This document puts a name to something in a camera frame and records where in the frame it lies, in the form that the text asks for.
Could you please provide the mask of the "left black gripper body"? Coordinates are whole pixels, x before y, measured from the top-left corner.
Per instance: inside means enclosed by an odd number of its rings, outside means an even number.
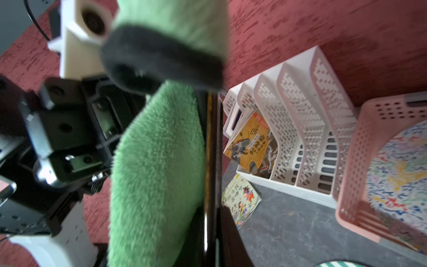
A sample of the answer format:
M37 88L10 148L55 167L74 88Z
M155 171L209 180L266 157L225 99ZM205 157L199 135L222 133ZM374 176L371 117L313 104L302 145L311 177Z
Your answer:
M145 98L108 77L50 77L38 92L1 77L1 233L58 234L101 191L121 136Z

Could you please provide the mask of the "green microfiber cloth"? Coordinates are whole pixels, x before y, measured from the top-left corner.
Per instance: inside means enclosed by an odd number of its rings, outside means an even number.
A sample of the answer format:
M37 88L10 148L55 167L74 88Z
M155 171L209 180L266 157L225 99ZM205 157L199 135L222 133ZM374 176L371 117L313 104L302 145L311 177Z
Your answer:
M119 1L100 51L121 90L147 99L111 174L110 267L199 267L205 244L207 95L224 83L226 1Z

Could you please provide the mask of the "green striped round plate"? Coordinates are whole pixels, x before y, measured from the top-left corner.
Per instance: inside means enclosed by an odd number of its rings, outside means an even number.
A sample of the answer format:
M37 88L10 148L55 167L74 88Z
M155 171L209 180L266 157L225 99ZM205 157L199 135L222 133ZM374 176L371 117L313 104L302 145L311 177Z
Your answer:
M327 261L317 265L316 267L366 267L351 261Z

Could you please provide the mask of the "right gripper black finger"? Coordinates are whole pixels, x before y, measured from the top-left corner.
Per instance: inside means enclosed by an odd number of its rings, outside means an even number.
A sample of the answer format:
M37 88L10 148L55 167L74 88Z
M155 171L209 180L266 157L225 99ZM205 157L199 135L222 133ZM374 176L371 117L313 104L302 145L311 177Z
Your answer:
M220 212L220 266L254 267L228 207Z

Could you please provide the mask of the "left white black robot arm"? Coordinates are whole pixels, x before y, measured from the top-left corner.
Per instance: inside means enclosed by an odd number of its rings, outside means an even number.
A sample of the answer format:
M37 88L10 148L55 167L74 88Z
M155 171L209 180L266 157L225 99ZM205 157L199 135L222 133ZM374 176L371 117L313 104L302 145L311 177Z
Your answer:
M41 267L105 267L84 195L101 191L116 146L145 99L106 76L50 77L39 92L1 77L1 234Z

